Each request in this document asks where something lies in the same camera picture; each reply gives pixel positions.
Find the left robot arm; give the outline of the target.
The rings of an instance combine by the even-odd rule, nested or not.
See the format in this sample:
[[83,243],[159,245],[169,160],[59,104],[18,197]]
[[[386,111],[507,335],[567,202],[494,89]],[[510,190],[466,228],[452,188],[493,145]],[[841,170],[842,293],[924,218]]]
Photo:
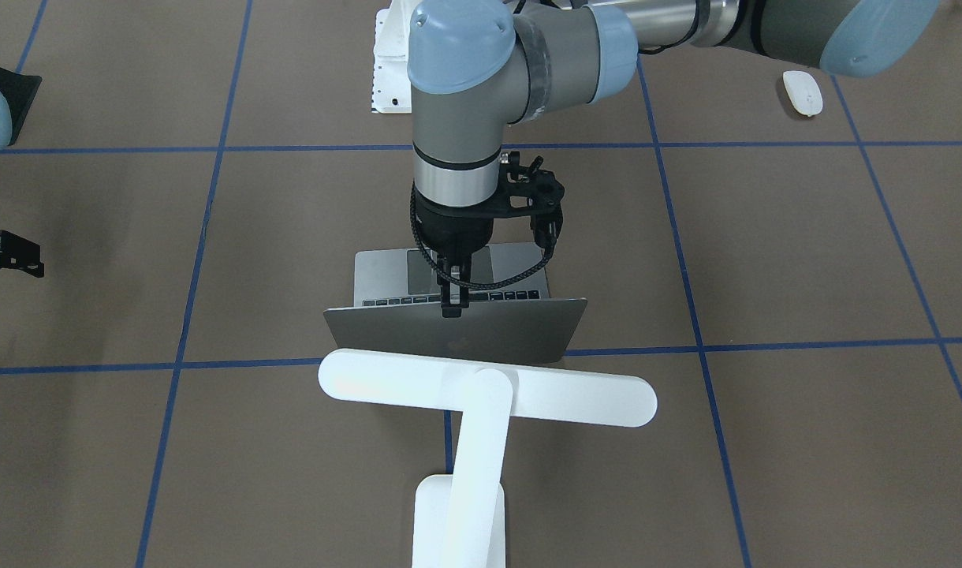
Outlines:
[[[553,258],[564,188],[536,158],[502,152],[504,129],[625,90],[642,55],[731,47],[828,74],[871,77],[927,28],[935,1],[423,1],[408,18],[415,179],[410,229],[456,319],[474,293],[517,284]],[[497,219],[528,217],[539,262],[471,280]]]

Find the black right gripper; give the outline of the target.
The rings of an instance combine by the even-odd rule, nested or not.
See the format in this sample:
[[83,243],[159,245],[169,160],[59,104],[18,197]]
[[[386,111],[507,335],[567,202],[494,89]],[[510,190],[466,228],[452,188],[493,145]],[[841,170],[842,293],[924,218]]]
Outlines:
[[0,230],[0,270],[18,270],[41,279],[45,265],[40,255],[41,247],[37,242],[26,240],[8,230]]

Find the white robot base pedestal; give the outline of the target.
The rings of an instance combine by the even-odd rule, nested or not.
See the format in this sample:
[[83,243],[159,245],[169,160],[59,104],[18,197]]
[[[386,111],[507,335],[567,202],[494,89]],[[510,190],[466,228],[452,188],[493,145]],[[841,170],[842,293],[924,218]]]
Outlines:
[[408,78],[410,17],[417,1],[391,1],[375,16],[371,111],[384,114],[412,113]]

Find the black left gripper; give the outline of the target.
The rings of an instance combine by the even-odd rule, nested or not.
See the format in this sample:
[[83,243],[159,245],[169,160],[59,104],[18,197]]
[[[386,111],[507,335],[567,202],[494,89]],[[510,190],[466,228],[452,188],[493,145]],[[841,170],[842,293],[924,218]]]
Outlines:
[[[456,266],[460,283],[469,282],[471,259],[492,238],[494,219],[490,215],[478,216],[473,207],[464,210],[434,204],[419,190],[412,190],[412,227],[424,247],[441,258],[441,313],[444,319],[452,319],[451,282],[448,266]],[[470,288],[458,284],[458,306],[469,307]]]

